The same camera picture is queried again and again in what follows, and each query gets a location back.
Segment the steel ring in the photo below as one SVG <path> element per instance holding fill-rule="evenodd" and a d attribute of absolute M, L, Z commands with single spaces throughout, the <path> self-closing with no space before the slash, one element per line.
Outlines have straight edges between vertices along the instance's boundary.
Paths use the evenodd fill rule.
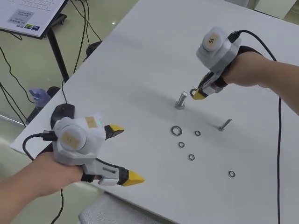
<path fill-rule="evenodd" d="M 178 143 L 178 146 L 179 146 L 180 148 L 184 148 L 184 147 L 185 147 L 185 143 L 183 143 L 182 141 L 180 141 L 180 142 Z"/>
<path fill-rule="evenodd" d="M 179 126 L 173 126 L 170 129 L 171 134 L 173 134 L 174 136 L 180 136 L 183 133 L 183 130 L 181 129 L 181 127 Z"/>
<path fill-rule="evenodd" d="M 228 176 L 229 176 L 230 178 L 234 178 L 234 177 L 235 177 L 235 172 L 232 171 L 232 170 L 230 170 L 230 171 L 228 172 Z"/>
<path fill-rule="evenodd" d="M 194 92 L 194 91 L 196 91 L 196 90 L 197 90 L 197 89 L 191 89 L 191 90 L 190 90 L 190 92 L 189 92 L 189 93 L 190 93 L 190 96 L 191 96 L 191 97 L 194 97 L 194 94 L 193 94 L 193 92 Z"/>
<path fill-rule="evenodd" d="M 195 155 L 189 154 L 188 158 L 189 158 L 190 161 L 193 161 L 193 160 L 195 160 Z"/>
<path fill-rule="evenodd" d="M 194 134 L 195 134 L 196 136 L 201 136 L 200 131 L 195 131 Z"/>

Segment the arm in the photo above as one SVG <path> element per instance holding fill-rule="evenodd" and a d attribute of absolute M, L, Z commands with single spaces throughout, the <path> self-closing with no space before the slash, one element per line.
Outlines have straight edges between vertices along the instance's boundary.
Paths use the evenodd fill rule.
<path fill-rule="evenodd" d="M 239 55 L 224 80 L 241 86 L 260 85 L 278 94 L 299 115 L 299 67 L 253 53 Z"/>
<path fill-rule="evenodd" d="M 80 167 L 55 162 L 53 153 L 41 154 L 20 172 L 0 182 L 0 223 L 10 223 L 31 201 L 80 181 L 82 174 Z"/>

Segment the floor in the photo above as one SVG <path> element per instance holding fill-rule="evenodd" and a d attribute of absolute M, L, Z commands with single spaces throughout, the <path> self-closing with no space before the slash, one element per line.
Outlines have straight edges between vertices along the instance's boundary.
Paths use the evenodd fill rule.
<path fill-rule="evenodd" d="M 105 39 L 137 1 L 89 0 L 91 25 L 99 36 Z M 249 8 L 254 7 L 254 1 L 249 2 Z M 78 1 L 75 4 L 82 12 L 82 5 Z M 68 19 L 64 25 L 55 27 L 55 33 L 67 70 L 71 74 L 78 55 L 84 20 L 70 2 L 63 13 L 68 16 Z M 290 12 L 285 20 L 299 25 L 298 14 Z M 98 41 L 91 31 L 89 36 L 91 43 Z M 0 32 L 0 46 L 12 66 L 12 73 L 18 77 L 26 90 L 32 87 L 48 89 L 50 86 L 61 85 L 62 79 L 47 39 L 35 40 L 24 37 L 23 41 L 19 41 L 10 34 Z M 86 40 L 83 46 L 84 51 L 87 46 Z M 84 58 L 83 52 L 79 64 Z M 3 60 L 0 60 L 0 77 L 1 82 L 15 98 L 23 113 L 28 116 L 34 109 L 34 105 L 26 100 L 22 89 L 9 75 L 8 66 Z M 2 94 L 0 94 L 0 102 L 0 113 L 16 117 Z M 21 127 L 0 120 L 0 180 L 11 176 L 29 163 L 28 158 L 9 147 L 21 131 Z M 64 212 L 56 223 L 77 223 L 78 213 L 92 204 L 102 193 L 99 189 L 84 183 L 76 183 L 67 187 L 64 191 Z M 27 206 L 12 223 L 50 223 L 59 208 L 60 195 L 58 193 L 40 198 Z"/>

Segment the label sticker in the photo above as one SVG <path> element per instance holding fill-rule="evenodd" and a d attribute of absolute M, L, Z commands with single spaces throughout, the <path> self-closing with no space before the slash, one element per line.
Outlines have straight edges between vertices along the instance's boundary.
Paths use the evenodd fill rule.
<path fill-rule="evenodd" d="M 66 145 L 72 147 L 73 149 L 77 149 L 80 141 L 76 139 L 74 136 L 69 134 L 68 132 L 65 132 L 62 137 L 61 141 L 64 142 Z"/>
<path fill-rule="evenodd" d="M 97 123 L 95 122 L 94 117 L 85 117 L 85 120 L 87 122 L 88 128 L 97 128 Z"/>
<path fill-rule="evenodd" d="M 38 31 L 39 28 L 40 28 L 40 27 L 38 27 L 38 26 L 33 26 L 31 30 Z"/>
<path fill-rule="evenodd" d="M 24 26 L 30 18 L 33 16 L 33 12 L 18 9 L 15 13 L 8 19 L 9 23 Z"/>
<path fill-rule="evenodd" d="M 25 29 L 31 29 L 32 27 L 33 27 L 33 25 L 31 25 L 31 24 L 26 24 L 26 25 L 24 26 Z"/>
<path fill-rule="evenodd" d="M 212 33 L 209 40 L 207 41 L 208 46 L 212 48 L 217 42 L 218 38 L 219 36 L 217 34 Z"/>

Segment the laptop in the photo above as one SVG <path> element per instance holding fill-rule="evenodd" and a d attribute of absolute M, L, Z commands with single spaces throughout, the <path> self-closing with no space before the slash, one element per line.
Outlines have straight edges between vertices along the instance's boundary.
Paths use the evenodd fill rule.
<path fill-rule="evenodd" d="M 0 30 L 42 38 L 67 0 L 0 0 Z"/>

